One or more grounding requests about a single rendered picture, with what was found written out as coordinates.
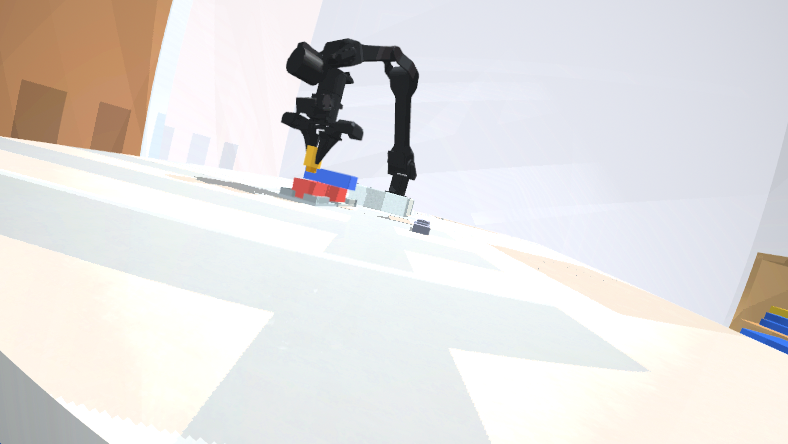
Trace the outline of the yellow rectangular block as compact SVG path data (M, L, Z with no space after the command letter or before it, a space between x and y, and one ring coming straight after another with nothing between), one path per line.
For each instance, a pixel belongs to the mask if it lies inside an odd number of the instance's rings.
M305 171L316 173L316 169L320 169L322 160L320 161L319 164L315 163L317 150L318 150L317 147L307 145L305 159L303 162L303 165L306 165Z

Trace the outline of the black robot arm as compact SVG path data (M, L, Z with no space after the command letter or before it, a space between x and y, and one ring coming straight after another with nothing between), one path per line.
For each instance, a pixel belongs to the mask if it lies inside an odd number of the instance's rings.
M306 41L300 42L289 56L286 70L309 85L319 83L317 90L327 90L342 98L345 84L353 84L354 81L349 72L338 68L353 67L363 62L385 64L384 73L395 96L394 146L387 153L387 173L393 176L389 191L385 192L405 196L409 179L415 181L417 177L410 131L411 97L418 86L419 71L413 61L402 53L400 46L364 45L346 38L327 42L323 51L318 52ZM391 62L400 66L393 68ZM316 94L314 98L296 97L296 114L325 114L325 117L333 118L334 95Z

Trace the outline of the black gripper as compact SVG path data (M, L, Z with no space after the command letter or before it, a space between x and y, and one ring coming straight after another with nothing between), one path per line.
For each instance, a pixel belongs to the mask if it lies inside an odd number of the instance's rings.
M338 141L342 141L342 133L347 134L351 140L356 139L362 141L364 130L356 122L341 119L337 122L339 110L343 110L344 106L341 104L342 98L339 95L322 89L317 90L317 92L323 95L334 95L333 118L329 118L328 116L325 117L325 114L317 114L307 115L307 117L310 118L307 119L303 115L288 111L282 115L282 120L280 123L286 124L293 129L299 129L301 131L306 145L305 152L307 145L314 147L318 146L315 163L319 164L327 152L333 146L335 146ZM316 134L316 129L324 131L318 130L319 134Z

